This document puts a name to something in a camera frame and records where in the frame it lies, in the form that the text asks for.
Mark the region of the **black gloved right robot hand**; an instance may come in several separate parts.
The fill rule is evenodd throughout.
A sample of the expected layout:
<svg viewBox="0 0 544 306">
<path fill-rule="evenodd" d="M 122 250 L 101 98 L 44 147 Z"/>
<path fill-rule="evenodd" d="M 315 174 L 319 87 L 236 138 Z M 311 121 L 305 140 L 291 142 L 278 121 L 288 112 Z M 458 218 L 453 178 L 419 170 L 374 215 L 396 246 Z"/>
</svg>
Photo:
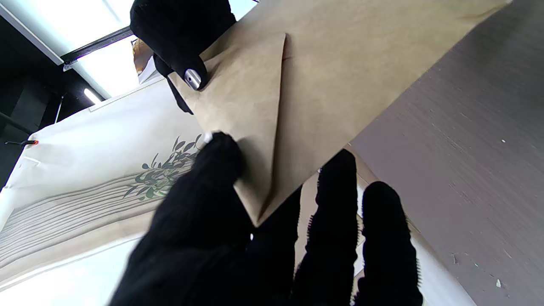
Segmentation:
<svg viewBox="0 0 544 306">
<path fill-rule="evenodd" d="M 136 0 L 130 9 L 130 29 L 153 51 L 156 70 L 195 91 L 210 79 L 200 55 L 235 23 L 227 0 Z"/>
</svg>

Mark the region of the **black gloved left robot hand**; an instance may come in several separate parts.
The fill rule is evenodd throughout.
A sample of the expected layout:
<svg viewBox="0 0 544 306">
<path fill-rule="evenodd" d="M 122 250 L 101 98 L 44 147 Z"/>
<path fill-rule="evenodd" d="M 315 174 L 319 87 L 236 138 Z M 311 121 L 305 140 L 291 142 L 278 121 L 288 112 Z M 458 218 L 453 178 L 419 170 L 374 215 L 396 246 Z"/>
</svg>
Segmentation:
<svg viewBox="0 0 544 306">
<path fill-rule="evenodd" d="M 234 183 L 237 142 L 212 134 L 156 209 L 111 306 L 348 306 L 359 235 L 356 159 L 342 149 L 319 172 L 306 253 L 295 267 L 301 188 L 251 223 Z"/>
</svg>

